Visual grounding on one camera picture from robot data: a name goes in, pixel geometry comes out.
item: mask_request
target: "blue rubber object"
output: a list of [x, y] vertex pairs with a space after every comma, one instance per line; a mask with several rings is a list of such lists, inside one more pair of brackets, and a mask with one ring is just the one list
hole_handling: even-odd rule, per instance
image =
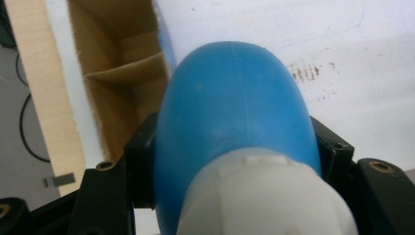
[[161, 105], [154, 182], [162, 235], [176, 233], [199, 170], [246, 147], [282, 153], [321, 175], [307, 109], [284, 65], [252, 44], [208, 44], [178, 66]]

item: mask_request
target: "white nozzle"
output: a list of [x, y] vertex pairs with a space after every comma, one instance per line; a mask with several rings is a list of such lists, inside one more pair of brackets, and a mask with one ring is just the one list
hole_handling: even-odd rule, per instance
[[341, 196], [315, 171], [249, 148], [205, 166], [189, 187], [178, 235], [357, 234]]

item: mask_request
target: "black cable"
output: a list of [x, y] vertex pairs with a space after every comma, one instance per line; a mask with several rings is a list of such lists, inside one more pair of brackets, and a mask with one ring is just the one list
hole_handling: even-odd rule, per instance
[[24, 137], [24, 131], [23, 131], [23, 117], [24, 117], [24, 111], [27, 107], [27, 103], [31, 98], [31, 94], [28, 94], [27, 98], [24, 100], [23, 106], [22, 106], [22, 110], [21, 110], [21, 117], [19, 118], [19, 130], [21, 132], [21, 139], [22, 142], [24, 144], [24, 147], [27, 149], [27, 151], [36, 159], [38, 159], [39, 161], [43, 162], [43, 163], [49, 163], [50, 160], [47, 159], [43, 159], [42, 157], [36, 155], [35, 153], [33, 153], [33, 151], [30, 149], [30, 147], [27, 145], [27, 142], [25, 140]]
[[16, 57], [16, 73], [18, 74], [18, 78], [19, 80], [25, 85], [28, 86], [27, 82], [25, 82], [22, 77], [21, 74], [19, 73], [19, 57], [20, 57], [20, 53], [18, 53], [18, 56]]

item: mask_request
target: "cardboard box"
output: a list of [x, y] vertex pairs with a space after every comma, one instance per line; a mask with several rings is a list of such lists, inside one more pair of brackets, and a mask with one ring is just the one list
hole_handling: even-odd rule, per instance
[[140, 123], [160, 109], [167, 86], [152, 1], [71, 0], [69, 11], [103, 149], [116, 161]]

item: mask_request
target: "wooden panel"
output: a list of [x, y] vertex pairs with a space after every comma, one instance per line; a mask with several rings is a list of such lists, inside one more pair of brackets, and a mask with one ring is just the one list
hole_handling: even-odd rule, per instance
[[75, 174], [76, 183], [59, 188], [63, 196], [79, 187], [85, 161], [46, 8], [41, 0], [6, 4], [54, 173]]

